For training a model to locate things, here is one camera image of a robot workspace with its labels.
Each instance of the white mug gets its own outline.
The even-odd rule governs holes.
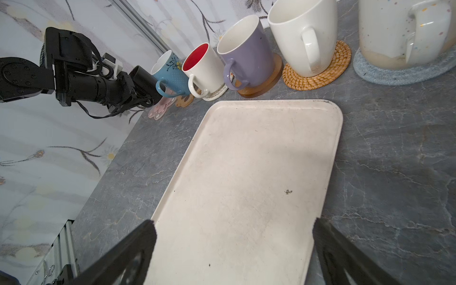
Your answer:
[[[312,77],[329,66],[336,49],[336,0],[277,0],[268,22],[296,73]]]
[[[188,76],[188,88],[196,98],[203,98],[219,90],[223,81],[223,69],[225,65],[205,42],[195,48],[182,65],[182,71]],[[201,89],[198,94],[193,86],[196,84]]]
[[[404,69],[456,43],[456,0],[359,0],[359,45],[369,63]]]

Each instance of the speckled mug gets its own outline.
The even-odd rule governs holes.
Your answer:
[[[359,1],[359,47],[379,68],[435,60],[456,43],[456,0]]]
[[[182,62],[171,50],[165,52],[152,68],[153,77],[157,79],[155,88],[163,97],[173,98],[177,96],[187,96],[190,94],[188,89],[188,77],[182,71]],[[160,84],[164,84],[175,94],[170,95],[161,89]]]

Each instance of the speckled mug handle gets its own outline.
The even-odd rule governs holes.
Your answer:
[[[451,22],[451,7],[443,1],[425,1],[413,5],[409,17],[415,18],[416,29],[407,38],[405,61],[411,65],[426,64],[439,56]]]

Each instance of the woven rattan coaster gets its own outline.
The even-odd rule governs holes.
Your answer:
[[[292,89],[299,91],[314,90],[336,80],[345,71],[351,58],[352,51],[348,44],[343,41],[337,41],[336,52],[325,71],[312,77],[302,77],[289,64],[286,64],[282,72],[282,78],[286,86]]]

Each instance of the gray marble countertop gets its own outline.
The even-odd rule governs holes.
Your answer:
[[[338,2],[338,39],[358,49],[358,3]],[[280,54],[267,29],[274,52]],[[350,65],[333,83],[267,99],[335,102],[344,123],[323,217],[403,284],[456,284],[456,70],[407,86],[363,81]],[[243,100],[228,91],[220,100]],[[144,112],[73,224],[81,270],[152,216],[214,102]],[[306,284],[323,284],[313,254]]]

